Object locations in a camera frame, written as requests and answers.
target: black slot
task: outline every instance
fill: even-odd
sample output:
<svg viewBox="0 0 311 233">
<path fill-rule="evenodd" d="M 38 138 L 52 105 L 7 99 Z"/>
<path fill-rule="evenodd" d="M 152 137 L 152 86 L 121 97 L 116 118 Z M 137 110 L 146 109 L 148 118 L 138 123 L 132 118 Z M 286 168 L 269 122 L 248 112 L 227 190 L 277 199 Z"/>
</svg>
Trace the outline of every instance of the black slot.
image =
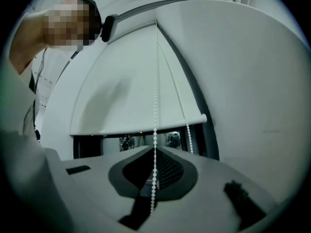
<svg viewBox="0 0 311 233">
<path fill-rule="evenodd" d="M 138 228 L 143 224 L 143 222 L 150 215 L 151 198 L 138 196 L 135 199 L 135 203 L 130 215 L 123 217 L 119 223 L 133 229 L 138 230 Z"/>
<path fill-rule="evenodd" d="M 89 166 L 84 165 L 84 166 L 77 166 L 77 167 L 72 167 L 72 168 L 67 168 L 66 171 L 69 175 L 75 174 L 75 173 L 80 173 L 86 170 L 91 169 Z"/>
<path fill-rule="evenodd" d="M 244 230 L 263 219 L 266 214 L 249 198 L 242 184 L 232 181 L 226 183 L 224 192 L 231 200 L 236 212 L 241 218 L 239 230 Z"/>
</svg>

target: white wall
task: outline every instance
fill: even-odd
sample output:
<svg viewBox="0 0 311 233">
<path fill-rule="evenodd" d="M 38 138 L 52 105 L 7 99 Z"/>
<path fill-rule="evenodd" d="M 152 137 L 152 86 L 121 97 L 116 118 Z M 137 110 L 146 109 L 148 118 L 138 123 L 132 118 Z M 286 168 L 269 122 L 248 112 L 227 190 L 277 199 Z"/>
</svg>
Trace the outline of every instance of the white wall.
<svg viewBox="0 0 311 233">
<path fill-rule="evenodd" d="M 120 152 L 119 138 L 104 138 L 102 140 L 103 155 L 114 154 Z"/>
<path fill-rule="evenodd" d="M 221 161 L 277 201 L 293 194 L 311 155 L 305 45 L 265 13 L 228 1 L 170 4 L 156 17 L 204 93 Z"/>
<path fill-rule="evenodd" d="M 290 10 L 281 0 L 250 0 L 250 6 L 262 10 L 293 31 L 307 46 L 308 41 Z"/>
</svg>

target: white shirt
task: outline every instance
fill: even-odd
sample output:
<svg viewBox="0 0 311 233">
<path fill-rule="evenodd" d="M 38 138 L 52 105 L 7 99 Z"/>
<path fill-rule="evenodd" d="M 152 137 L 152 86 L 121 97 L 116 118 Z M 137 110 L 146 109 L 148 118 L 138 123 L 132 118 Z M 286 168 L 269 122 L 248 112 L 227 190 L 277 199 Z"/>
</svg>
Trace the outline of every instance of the white shirt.
<svg viewBox="0 0 311 233">
<path fill-rule="evenodd" d="M 18 74 L 9 60 L 10 46 L 20 23 L 27 14 L 17 21 L 0 58 L 0 130 L 18 132 L 36 137 L 33 122 L 33 102 L 35 115 L 39 111 L 39 98 L 29 88 L 32 61 L 22 74 Z"/>
</svg>

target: person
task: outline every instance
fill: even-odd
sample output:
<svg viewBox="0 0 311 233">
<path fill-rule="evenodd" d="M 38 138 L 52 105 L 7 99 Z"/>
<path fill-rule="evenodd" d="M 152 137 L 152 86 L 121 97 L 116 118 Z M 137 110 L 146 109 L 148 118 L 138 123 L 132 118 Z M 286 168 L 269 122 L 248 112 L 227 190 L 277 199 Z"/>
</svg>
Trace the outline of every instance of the person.
<svg viewBox="0 0 311 233">
<path fill-rule="evenodd" d="M 125 140 L 122 145 L 123 151 L 133 149 L 135 147 L 135 139 L 131 134 L 125 135 Z"/>
<path fill-rule="evenodd" d="M 39 100 L 31 89 L 34 57 L 45 48 L 90 45 L 98 37 L 101 26 L 93 0 L 62 0 L 51 9 L 25 14 L 19 20 L 1 56 L 0 129 L 36 137 L 34 108 Z"/>
<path fill-rule="evenodd" d="M 173 147 L 173 137 L 171 136 L 171 139 L 170 139 L 170 147 L 172 148 Z"/>
<path fill-rule="evenodd" d="M 172 136 L 172 148 L 177 149 L 181 145 L 180 137 L 177 133 Z"/>
</svg>

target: black plastic piece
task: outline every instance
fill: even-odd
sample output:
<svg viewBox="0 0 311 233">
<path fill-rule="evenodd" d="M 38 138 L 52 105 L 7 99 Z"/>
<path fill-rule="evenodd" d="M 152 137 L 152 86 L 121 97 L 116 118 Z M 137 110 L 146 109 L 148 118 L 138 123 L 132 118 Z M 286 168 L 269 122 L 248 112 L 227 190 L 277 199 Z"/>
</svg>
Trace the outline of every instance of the black plastic piece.
<svg viewBox="0 0 311 233">
<path fill-rule="evenodd" d="M 108 42 L 111 35 L 112 31 L 114 28 L 114 23 L 115 23 L 115 17 L 114 16 L 107 16 L 105 23 L 103 24 L 103 30 L 101 34 L 101 38 L 103 42 Z"/>
<path fill-rule="evenodd" d="M 178 200 L 194 187 L 198 180 L 195 166 L 179 156 L 157 147 L 157 170 L 160 189 L 158 201 Z M 116 163 L 109 170 L 109 181 L 120 196 L 136 199 L 153 169 L 153 146 Z"/>
<path fill-rule="evenodd" d="M 138 228 L 143 224 L 143 222 L 150 215 L 151 198 L 138 196 L 135 199 L 135 203 L 130 215 L 123 217 L 119 223 L 133 229 L 138 230 Z"/>
<path fill-rule="evenodd" d="M 226 183 L 224 191 L 233 203 L 236 212 L 241 217 L 240 230 L 248 228 L 266 216 L 249 198 L 248 192 L 242 188 L 242 184 L 235 181 Z"/>
<path fill-rule="evenodd" d="M 80 173 L 86 170 L 91 169 L 89 166 L 84 165 L 84 166 L 77 166 L 77 167 L 72 167 L 72 168 L 67 168 L 66 171 L 69 175 L 75 174 L 75 173 Z"/>
<path fill-rule="evenodd" d="M 35 93 L 35 78 L 34 78 L 33 72 L 31 72 L 29 88 Z M 35 100 L 33 103 L 33 124 L 34 124 L 34 130 L 35 130 Z"/>
</svg>

